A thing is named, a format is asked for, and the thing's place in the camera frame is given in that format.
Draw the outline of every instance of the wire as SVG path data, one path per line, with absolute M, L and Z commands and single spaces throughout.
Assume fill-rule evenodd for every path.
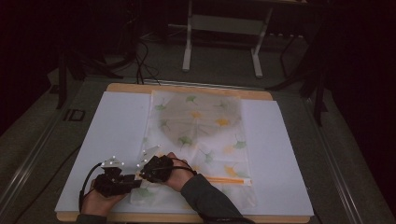
M 183 162 L 184 164 L 188 165 L 189 168 L 192 170 L 192 167 L 190 167 L 190 165 L 189 165 L 186 161 L 183 161 L 183 160 L 178 159 L 178 158 L 171 158 L 171 159 L 174 160 L 174 161 L 181 161 L 181 162 Z
M 139 58 L 136 57 L 136 62 L 137 62 L 136 82 L 137 84 L 139 84 L 139 78 L 140 78 L 140 80 L 142 81 L 142 85 L 144 85 L 145 81 L 143 79 L 142 70 L 141 70 L 143 61 L 142 63 L 139 62 Z
M 168 34 L 167 37 L 178 35 L 178 34 L 181 34 L 181 33 L 185 32 L 185 31 L 187 31 L 187 28 L 181 28 L 180 30 L 175 31 L 172 34 Z M 149 32 L 149 33 L 147 33 L 145 35 L 141 35 L 139 38 L 141 40 L 149 41 L 149 42 L 160 42 L 160 41 L 163 41 L 163 38 L 161 38 L 158 35 L 155 35 L 154 32 Z
M 145 66 L 146 71 L 150 74 L 149 77 L 144 77 L 144 79 L 154 79 L 154 80 L 157 81 L 158 85 L 161 86 L 160 81 L 156 78 L 156 77 L 160 74 L 160 71 L 159 71 L 157 68 L 152 67 L 152 66 L 149 66 L 149 65 L 147 65 L 147 64 L 145 64 L 145 63 L 142 63 L 142 65 Z M 155 72 L 156 72 L 156 74 L 153 75 L 153 74 L 149 71 L 149 68 L 150 68 L 150 69 L 154 69 Z
M 196 171 L 192 170 L 191 168 L 185 167 L 185 166 L 165 166 L 165 167 L 154 168 L 154 169 L 151 169 L 150 171 L 178 170 L 178 169 L 188 170 L 188 171 L 192 172 L 194 175 L 197 175 Z
M 85 197 L 87 197 L 87 195 L 89 193 L 91 193 L 91 191 L 92 191 L 92 190 L 90 190 L 87 194 L 84 195 L 84 191 L 85 191 L 85 188 L 87 187 L 88 180 L 90 179 L 93 171 L 96 170 L 96 168 L 98 168 L 101 164 L 102 163 L 99 162 L 95 166 L 93 166 L 92 169 L 90 170 L 90 172 L 88 173 L 87 177 L 85 178 L 84 184 L 82 185 L 82 189 L 79 192 L 79 197 L 78 197 L 78 211 L 79 212 L 81 212 L 82 203 L 84 202 Z
M 81 145 L 76 147 L 68 156 L 67 158 L 62 162 L 62 164 L 58 167 L 58 169 L 55 171 L 55 173 L 52 175 L 50 180 L 47 182 L 47 184 L 44 186 L 42 190 L 35 196 L 35 198 L 21 211 L 21 213 L 18 215 L 17 219 L 14 221 L 14 223 L 18 223 L 18 221 L 21 219 L 21 217 L 26 213 L 27 210 L 29 210 L 30 207 L 35 203 L 35 201 L 41 196 L 41 194 L 47 189 L 47 187 L 50 185 L 50 182 L 55 178 L 55 176 L 59 173 L 61 168 L 64 166 L 64 164 L 81 148 Z

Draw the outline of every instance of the dark sleeve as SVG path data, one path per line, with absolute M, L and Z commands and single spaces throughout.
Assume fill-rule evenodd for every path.
M 77 217 L 76 224 L 106 224 L 107 217 L 80 214 Z
M 213 187 L 202 175 L 191 178 L 181 189 L 181 195 L 198 213 L 209 217 L 241 217 L 229 198 Z

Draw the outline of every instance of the black cable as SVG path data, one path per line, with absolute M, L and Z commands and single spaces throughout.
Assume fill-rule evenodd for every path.
M 144 64 L 146 58 L 148 57 L 149 47 L 142 41 L 139 41 L 138 43 L 145 47 L 146 53 L 145 53 L 145 56 L 143 56 L 143 59 L 141 59 L 141 62 L 139 62 L 140 57 L 136 56 L 136 62 L 137 62 L 136 80 L 137 80 L 137 84 L 139 84 L 139 78 L 140 78 L 142 81 L 142 84 L 144 85 L 145 81 L 143 79 L 143 74 L 142 74 L 142 65 Z
M 189 165 L 186 161 L 183 161 L 183 160 L 181 160 L 181 159 L 179 159 L 179 158 L 170 158 L 170 159 L 172 159 L 172 160 L 174 160 L 174 161 L 181 161 L 181 162 L 183 162 L 184 164 L 186 164 L 187 166 L 189 166 L 189 168 L 192 170 L 192 167 L 190 167 L 190 165 Z
M 47 184 L 44 186 L 42 190 L 35 196 L 35 198 L 21 211 L 21 213 L 18 215 L 17 219 L 15 220 L 14 223 L 17 223 L 20 218 L 24 215 L 24 213 L 29 210 L 29 208 L 35 203 L 35 201 L 41 196 L 41 194 L 47 189 L 47 187 L 50 185 L 50 182 L 55 178 L 55 176 L 59 173 L 61 168 L 64 166 L 64 164 L 81 148 L 81 145 L 76 147 L 68 156 L 67 158 L 62 162 L 62 164 L 58 167 L 58 169 L 55 171 L 55 173 L 52 175 L 52 177 L 49 179 Z
M 99 163 L 97 163 L 95 166 L 93 166 L 92 169 L 90 170 L 90 172 L 88 173 L 87 177 L 85 178 L 84 184 L 82 185 L 82 189 L 81 189 L 81 191 L 79 192 L 79 196 L 78 196 L 78 211 L 79 211 L 79 212 L 81 212 L 82 203 L 84 202 L 84 198 L 85 198 L 89 193 L 91 193 L 91 190 L 90 190 L 87 194 L 84 195 L 84 191 L 85 191 L 85 188 L 87 187 L 88 180 L 90 179 L 91 174 L 93 173 L 93 171 L 96 170 L 96 168 L 98 168 L 101 164 L 102 164 L 102 163 L 99 162 Z
M 154 168 L 154 169 L 151 169 L 150 171 L 177 170 L 177 169 L 188 170 L 188 171 L 192 172 L 193 175 L 197 175 L 196 171 L 192 170 L 191 168 L 185 167 L 185 166 L 165 166 L 165 167 Z
M 153 79 L 158 83 L 158 85 L 161 86 L 160 81 L 156 78 L 156 77 L 160 74 L 160 71 L 158 71 L 157 68 L 152 67 L 152 66 L 149 66 L 149 65 L 147 65 L 147 64 L 145 64 L 145 63 L 142 63 L 141 65 L 143 65 L 143 66 L 145 67 L 146 71 L 150 74 L 149 77 L 143 77 L 143 79 L 152 79 L 152 78 L 153 78 Z M 153 74 L 149 71 L 149 68 L 154 69 L 154 70 L 156 71 L 156 74 L 153 75 Z

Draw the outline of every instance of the leaf pattern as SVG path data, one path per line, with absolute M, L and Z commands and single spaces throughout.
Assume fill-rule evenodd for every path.
M 247 142 L 236 141 L 236 144 L 233 145 L 233 148 L 241 149 L 247 146 Z
M 160 128 L 168 128 L 168 131 L 171 131 L 171 128 L 168 126 L 168 119 L 160 119 Z
M 227 107 L 228 107 L 228 104 L 224 103 L 223 101 L 220 101 L 220 104 L 219 104 L 219 105 L 215 105 L 215 106 L 219 106 L 219 107 L 221 107 L 222 109 L 226 110 Z
M 184 145 L 192 145 L 192 139 L 190 139 L 188 136 L 182 136 L 178 138 L 178 141 L 181 142 L 181 146 L 183 147 Z
M 224 165 L 224 170 L 225 170 L 225 173 L 229 176 L 232 176 L 232 177 L 238 176 L 236 171 L 233 169 L 233 166 Z
M 230 121 L 228 119 L 216 119 L 216 123 L 221 126 L 228 126 L 230 125 Z
M 194 170 L 196 172 L 198 172 L 201 169 L 201 167 L 199 165 L 193 165 L 191 168 L 192 168 L 192 170 Z
M 194 101 L 196 98 L 197 98 L 196 96 L 190 95 L 190 96 L 188 96 L 188 97 L 186 98 L 186 102 L 187 102 L 187 103 L 188 103 L 188 102 L 191 102 L 191 103 L 197 105 L 197 104 L 195 103 L 195 101 Z
M 156 110 L 165 110 L 166 106 L 165 105 L 155 105 Z
M 235 146 L 228 145 L 223 149 L 225 154 L 233 154 L 235 152 Z
M 148 189 L 134 189 L 134 191 L 137 191 L 137 193 L 144 198 L 154 196 L 154 193 L 150 192 Z
M 202 114 L 199 111 L 191 111 L 190 114 L 194 119 L 200 119 L 202 117 Z
M 210 163 L 213 161 L 213 151 L 205 154 L 205 162 Z

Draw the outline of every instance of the hand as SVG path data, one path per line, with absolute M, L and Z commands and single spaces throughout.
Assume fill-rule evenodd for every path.
M 170 152 L 167 155 L 167 157 L 177 159 L 176 155 L 173 152 Z M 189 168 L 189 166 L 183 161 L 178 161 L 178 160 L 172 160 L 172 161 L 174 163 L 174 166 L 184 166 Z M 169 177 L 169 179 L 165 182 L 165 185 L 174 189 L 177 192 L 180 192 L 184 184 L 186 184 L 187 181 L 189 181 L 193 176 L 194 175 L 190 171 L 183 169 L 175 169 L 172 171 L 172 174 Z
M 82 203 L 81 214 L 107 217 L 113 206 L 125 198 L 126 194 L 105 197 L 96 189 L 88 193 Z

